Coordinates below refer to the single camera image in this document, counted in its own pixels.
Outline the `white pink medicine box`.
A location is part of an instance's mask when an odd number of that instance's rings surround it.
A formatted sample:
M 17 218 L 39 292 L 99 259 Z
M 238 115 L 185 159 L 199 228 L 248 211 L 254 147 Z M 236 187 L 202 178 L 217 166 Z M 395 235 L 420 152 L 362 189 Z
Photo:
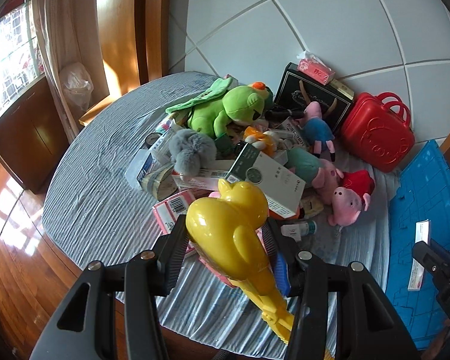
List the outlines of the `white pink medicine box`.
M 424 250 L 430 241 L 431 221 L 429 219 L 415 224 L 415 244 L 412 248 L 412 265 L 407 290 L 419 291 L 424 281 Z

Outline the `red dress pig plush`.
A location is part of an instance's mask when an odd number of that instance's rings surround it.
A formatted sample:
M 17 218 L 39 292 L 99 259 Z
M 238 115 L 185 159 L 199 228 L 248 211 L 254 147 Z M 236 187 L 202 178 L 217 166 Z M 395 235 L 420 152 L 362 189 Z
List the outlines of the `red dress pig plush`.
M 328 216 L 328 224 L 341 228 L 354 224 L 359 215 L 369 209 L 375 187 L 374 179 L 365 169 L 344 172 L 341 185 L 331 196 L 332 213 Z

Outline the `white green carton box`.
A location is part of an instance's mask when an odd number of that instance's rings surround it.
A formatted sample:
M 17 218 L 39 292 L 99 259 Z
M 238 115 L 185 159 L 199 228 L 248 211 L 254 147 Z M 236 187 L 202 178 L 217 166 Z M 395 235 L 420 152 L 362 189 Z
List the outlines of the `white green carton box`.
M 226 180 L 248 181 L 266 196 L 269 209 L 284 219 L 294 217 L 305 189 L 305 181 L 263 152 L 246 144 L 232 164 Z

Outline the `yellow duck toy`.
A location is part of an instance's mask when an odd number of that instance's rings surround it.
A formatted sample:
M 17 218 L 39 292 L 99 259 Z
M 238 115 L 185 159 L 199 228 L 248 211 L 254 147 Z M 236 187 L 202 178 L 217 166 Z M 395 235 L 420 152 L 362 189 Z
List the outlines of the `yellow duck toy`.
M 218 181 L 218 197 L 201 197 L 186 214 L 193 247 L 215 271 L 241 289 L 285 344 L 294 316 L 276 286 L 270 260 L 257 236 L 268 218 L 268 202 L 256 185 Z

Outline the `grey fluffy plush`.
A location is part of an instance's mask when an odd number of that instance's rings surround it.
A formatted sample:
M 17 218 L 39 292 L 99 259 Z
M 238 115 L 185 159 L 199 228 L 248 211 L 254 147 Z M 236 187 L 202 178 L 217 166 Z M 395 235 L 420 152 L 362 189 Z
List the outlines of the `grey fluffy plush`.
M 181 129 L 169 141 L 174 170 L 181 178 L 192 178 L 208 168 L 217 155 L 215 141 L 204 133 Z

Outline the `large pink tissue pack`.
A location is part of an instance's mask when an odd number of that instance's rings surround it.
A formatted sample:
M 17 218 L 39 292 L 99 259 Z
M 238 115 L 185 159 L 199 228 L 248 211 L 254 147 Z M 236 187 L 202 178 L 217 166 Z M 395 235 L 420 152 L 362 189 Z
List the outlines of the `large pink tissue pack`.
M 186 215 L 189 206 L 195 201 L 196 197 L 204 197 L 208 191 L 206 190 L 192 190 L 184 189 L 167 197 L 163 201 L 155 204 L 153 206 L 153 215 L 157 221 L 159 228 L 163 234 L 168 234 L 171 232 L 173 227 L 176 225 L 176 221 L 180 215 Z M 198 260 L 213 274 L 215 275 L 223 284 L 235 289 L 235 286 L 230 282 L 230 280 L 216 271 L 211 267 L 207 261 L 205 261 L 195 250 L 191 242 L 188 243 L 185 257 L 189 258 L 192 256 L 197 256 Z

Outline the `blue plastic storage crate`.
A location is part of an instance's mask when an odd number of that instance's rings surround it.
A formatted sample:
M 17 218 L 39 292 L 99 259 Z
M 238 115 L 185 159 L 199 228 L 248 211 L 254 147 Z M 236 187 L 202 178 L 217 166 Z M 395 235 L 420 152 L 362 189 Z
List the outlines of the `blue plastic storage crate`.
M 412 257 L 416 242 L 434 240 L 450 251 L 450 164 L 428 141 L 406 166 L 388 205 L 390 256 L 385 294 L 419 350 L 444 327 L 433 278 Z

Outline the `green capped bottle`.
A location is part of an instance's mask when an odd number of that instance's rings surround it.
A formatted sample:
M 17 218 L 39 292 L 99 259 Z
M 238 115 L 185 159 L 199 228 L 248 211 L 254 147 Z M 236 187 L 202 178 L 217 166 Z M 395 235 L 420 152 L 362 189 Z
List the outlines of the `green capped bottle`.
M 303 237 L 314 235 L 317 224 L 314 220 L 304 220 L 295 223 L 287 223 L 280 227 L 281 234 L 300 242 Z

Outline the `gold flat box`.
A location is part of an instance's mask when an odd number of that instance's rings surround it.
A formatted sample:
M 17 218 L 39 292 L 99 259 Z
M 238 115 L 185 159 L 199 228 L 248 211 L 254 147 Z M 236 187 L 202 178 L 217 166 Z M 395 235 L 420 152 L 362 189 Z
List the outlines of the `gold flat box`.
M 332 79 L 329 82 L 329 85 L 334 88 L 336 91 L 340 92 L 342 95 L 346 96 L 348 99 L 353 101 L 354 99 L 354 91 L 349 88 L 346 84 L 343 84 L 337 79 Z

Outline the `black gift box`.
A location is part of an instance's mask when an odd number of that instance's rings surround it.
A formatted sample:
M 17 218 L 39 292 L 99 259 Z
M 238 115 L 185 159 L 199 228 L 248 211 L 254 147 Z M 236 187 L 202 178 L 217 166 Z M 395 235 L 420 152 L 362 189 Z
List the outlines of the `black gift box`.
M 352 110 L 353 100 L 331 85 L 322 85 L 300 72 L 296 63 L 289 63 L 283 71 L 274 103 L 291 111 L 304 111 L 306 104 L 301 88 L 311 101 L 320 104 L 326 123 L 334 133 L 338 133 Z

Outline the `clear plastic bag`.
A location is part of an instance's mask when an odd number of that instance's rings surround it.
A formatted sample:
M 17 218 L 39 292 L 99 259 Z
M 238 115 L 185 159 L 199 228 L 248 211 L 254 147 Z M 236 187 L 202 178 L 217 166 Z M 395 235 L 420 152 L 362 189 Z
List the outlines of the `clear plastic bag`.
M 87 69 L 82 63 L 71 63 L 60 71 L 62 91 L 67 102 L 80 111 L 89 108 L 94 85 Z

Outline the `small pink tissue pack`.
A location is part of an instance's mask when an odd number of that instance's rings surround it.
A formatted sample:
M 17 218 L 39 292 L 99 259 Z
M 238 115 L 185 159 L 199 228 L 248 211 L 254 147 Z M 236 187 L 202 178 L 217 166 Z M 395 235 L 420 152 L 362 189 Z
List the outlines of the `small pink tissue pack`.
M 297 59 L 297 69 L 320 84 L 325 86 L 335 78 L 335 72 L 308 50 L 297 55 Z

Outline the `green frog plush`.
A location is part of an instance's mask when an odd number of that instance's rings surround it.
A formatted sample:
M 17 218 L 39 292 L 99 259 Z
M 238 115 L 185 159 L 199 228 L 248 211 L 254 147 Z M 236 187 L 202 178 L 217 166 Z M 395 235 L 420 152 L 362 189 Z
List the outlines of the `green frog plush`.
M 166 108 L 167 114 L 188 111 L 187 126 L 211 138 L 227 133 L 227 125 L 249 126 L 264 110 L 264 99 L 249 85 L 232 87 L 234 78 L 218 78 L 196 97 Z

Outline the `orange green duck plush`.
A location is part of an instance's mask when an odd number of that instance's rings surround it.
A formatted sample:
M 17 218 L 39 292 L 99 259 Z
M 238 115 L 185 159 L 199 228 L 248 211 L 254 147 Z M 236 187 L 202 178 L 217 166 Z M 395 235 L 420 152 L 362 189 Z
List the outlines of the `orange green duck plush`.
M 249 84 L 249 87 L 255 89 L 258 94 L 264 99 L 264 110 L 268 110 L 273 106 L 273 93 L 272 90 L 263 82 L 256 81 Z

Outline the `beige curtain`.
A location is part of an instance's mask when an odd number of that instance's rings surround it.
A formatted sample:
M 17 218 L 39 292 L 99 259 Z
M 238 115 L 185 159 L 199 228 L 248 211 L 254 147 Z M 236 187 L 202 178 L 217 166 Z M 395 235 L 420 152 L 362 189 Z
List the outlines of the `beige curtain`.
M 91 102 L 109 95 L 101 52 L 97 0 L 31 0 L 34 27 L 53 103 L 68 141 L 80 133 L 62 90 L 60 72 L 71 63 L 82 63 L 91 76 Z

